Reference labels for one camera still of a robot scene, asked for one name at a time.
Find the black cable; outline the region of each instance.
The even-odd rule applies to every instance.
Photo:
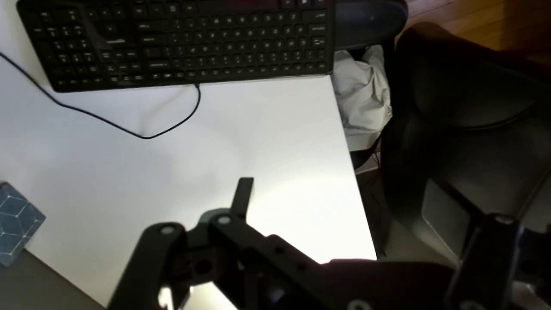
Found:
[[[92,114],[92,112],[89,112],[89,110],[77,108],[77,107],[72,107],[72,105],[66,105],[66,103],[58,102],[58,100],[56,100],[54,96],[51,96],[46,89],[42,89],[42,88],[37,84],[37,81],[35,81],[30,74],[27,74],[20,65],[16,65],[13,60],[10,60],[10,58],[8,58],[6,55],[3,55],[3,53],[0,53],[0,57],[1,57],[3,60],[6,60],[10,65],[13,65],[22,76],[25,76],[25,77],[27,77],[44,96],[47,96],[54,105],[58,105],[58,107],[61,107],[61,108],[68,108],[68,110],[73,110],[73,112],[78,112],[78,114],[84,114],[84,115],[89,115],[89,117],[92,117],[92,119],[96,119],[96,120],[99,120],[99,122],[104,122],[104,124],[111,126],[111,127],[115,127],[115,129],[118,129],[118,131],[123,131],[123,133],[127,133],[127,134],[130,134],[130,136],[134,136],[134,138],[139,138],[139,139],[154,139],[154,138],[163,136],[163,134],[173,131],[175,127],[182,126],[183,122],[187,122],[187,120],[194,115],[194,112],[199,108],[201,98],[202,98],[202,93],[201,93],[199,84],[194,83],[194,88],[196,88],[196,103],[194,103],[194,108],[190,110],[190,114],[189,114],[185,119],[178,120],[177,124],[173,124],[173,126],[170,126],[170,127],[166,127],[166,129],[163,129],[163,131],[159,131],[159,133],[156,133],[156,134],[142,136],[142,134],[137,134],[137,133],[134,133],[134,131],[128,131],[128,129],[125,129],[125,127],[121,127],[121,126],[118,126],[118,124],[115,124],[115,122],[111,122],[111,120],[108,120],[108,119],[104,119],[104,117],[101,117],[101,115],[96,115],[96,114]]]

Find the keyboard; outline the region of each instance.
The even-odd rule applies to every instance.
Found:
[[[54,91],[326,74],[333,0],[18,0]]]

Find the white cloth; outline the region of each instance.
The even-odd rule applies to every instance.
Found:
[[[330,76],[349,151],[373,146],[392,117],[381,48],[366,48],[361,60],[335,52]]]

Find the white desk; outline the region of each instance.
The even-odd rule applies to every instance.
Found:
[[[0,52],[51,91],[15,14],[0,3]],[[375,258],[328,77],[202,84],[197,114],[139,141],[51,105],[0,60],[0,179],[46,222],[27,250],[106,305],[144,227],[190,229],[256,179],[247,222],[318,262]],[[54,95],[134,131],[154,133],[194,105],[192,86]],[[197,294],[192,305],[209,308]]]

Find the office chair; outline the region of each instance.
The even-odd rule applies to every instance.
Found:
[[[547,229],[551,72],[433,24],[400,36],[394,69],[394,119],[380,148],[390,217],[449,262],[461,257],[468,219],[433,200],[433,182],[481,213]]]

